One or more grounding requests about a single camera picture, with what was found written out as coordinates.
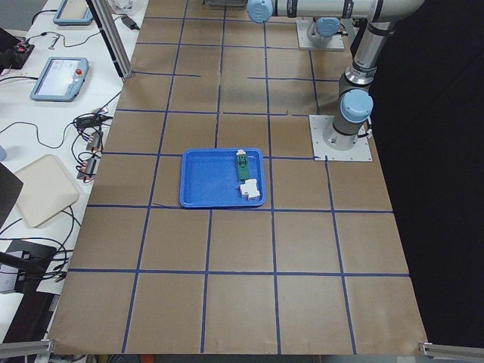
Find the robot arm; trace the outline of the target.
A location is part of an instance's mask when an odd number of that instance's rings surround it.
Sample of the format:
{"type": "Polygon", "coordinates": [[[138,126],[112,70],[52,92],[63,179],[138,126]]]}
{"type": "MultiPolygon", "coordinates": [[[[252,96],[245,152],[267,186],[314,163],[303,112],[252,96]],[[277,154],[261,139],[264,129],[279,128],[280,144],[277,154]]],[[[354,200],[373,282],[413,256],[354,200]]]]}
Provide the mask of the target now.
{"type": "Polygon", "coordinates": [[[377,59],[386,40],[395,32],[399,20],[409,17],[422,5],[422,1],[248,1],[247,13],[255,23],[266,23],[271,17],[312,16],[316,19],[312,28],[320,36],[323,17],[368,21],[352,64],[340,77],[337,115],[323,131],[324,142],[329,147],[349,150],[371,115],[374,103],[368,89],[374,81],[377,59]]]}
{"type": "Polygon", "coordinates": [[[340,29],[341,21],[337,17],[315,17],[307,35],[315,48],[339,50],[344,49],[340,29]]]}

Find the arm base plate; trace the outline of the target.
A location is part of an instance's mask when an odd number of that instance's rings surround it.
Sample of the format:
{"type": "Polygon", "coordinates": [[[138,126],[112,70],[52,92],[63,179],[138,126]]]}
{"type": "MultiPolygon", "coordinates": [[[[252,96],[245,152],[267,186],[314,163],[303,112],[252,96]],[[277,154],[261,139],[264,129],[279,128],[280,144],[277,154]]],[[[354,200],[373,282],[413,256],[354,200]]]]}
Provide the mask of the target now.
{"type": "Polygon", "coordinates": [[[313,159],[316,161],[371,162],[369,137],[361,126],[355,135],[341,135],[334,129],[334,116],[310,115],[309,128],[313,159]]]}
{"type": "Polygon", "coordinates": [[[296,31],[300,49],[321,51],[343,51],[341,22],[337,17],[319,17],[298,20],[296,31]]]}

